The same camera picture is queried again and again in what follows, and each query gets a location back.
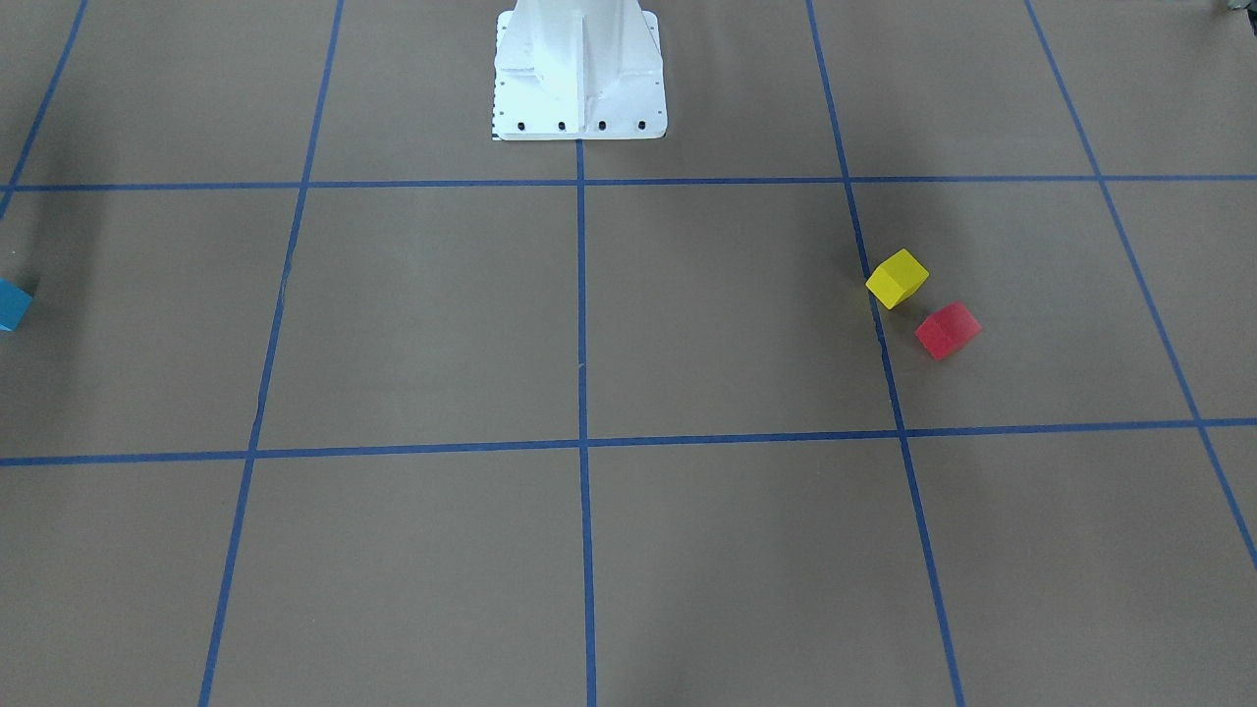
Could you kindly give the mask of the red wooden block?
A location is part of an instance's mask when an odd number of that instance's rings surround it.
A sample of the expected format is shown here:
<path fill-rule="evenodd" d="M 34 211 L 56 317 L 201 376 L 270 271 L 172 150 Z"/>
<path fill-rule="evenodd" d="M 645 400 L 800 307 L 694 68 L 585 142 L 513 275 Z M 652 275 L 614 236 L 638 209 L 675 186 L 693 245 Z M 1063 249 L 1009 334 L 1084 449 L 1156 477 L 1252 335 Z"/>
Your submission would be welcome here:
<path fill-rule="evenodd" d="M 968 304 L 957 299 L 934 309 L 916 327 L 914 336 L 931 359 L 947 359 L 965 348 L 982 331 L 982 323 L 970 313 Z"/>

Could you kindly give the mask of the blue wooden block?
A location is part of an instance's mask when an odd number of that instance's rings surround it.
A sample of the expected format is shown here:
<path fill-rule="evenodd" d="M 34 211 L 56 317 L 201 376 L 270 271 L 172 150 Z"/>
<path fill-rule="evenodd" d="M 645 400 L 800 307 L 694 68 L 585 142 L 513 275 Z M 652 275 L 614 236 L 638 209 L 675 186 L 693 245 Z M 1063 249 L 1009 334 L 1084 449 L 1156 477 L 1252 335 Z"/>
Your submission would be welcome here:
<path fill-rule="evenodd" d="M 14 286 L 6 279 L 0 281 L 0 330 L 3 332 L 18 330 L 26 317 L 31 299 L 31 294 L 23 291 L 23 287 Z"/>

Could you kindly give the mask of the yellow wooden block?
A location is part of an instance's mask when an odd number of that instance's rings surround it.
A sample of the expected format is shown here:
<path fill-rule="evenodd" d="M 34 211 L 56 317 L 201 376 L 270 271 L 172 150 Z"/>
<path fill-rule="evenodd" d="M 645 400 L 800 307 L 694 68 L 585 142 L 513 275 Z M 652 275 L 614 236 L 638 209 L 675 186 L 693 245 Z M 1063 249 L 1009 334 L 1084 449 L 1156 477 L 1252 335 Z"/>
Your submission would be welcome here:
<path fill-rule="evenodd" d="M 911 299 L 930 277 L 930 272 L 906 247 L 875 267 L 865 281 L 866 291 L 886 309 Z"/>

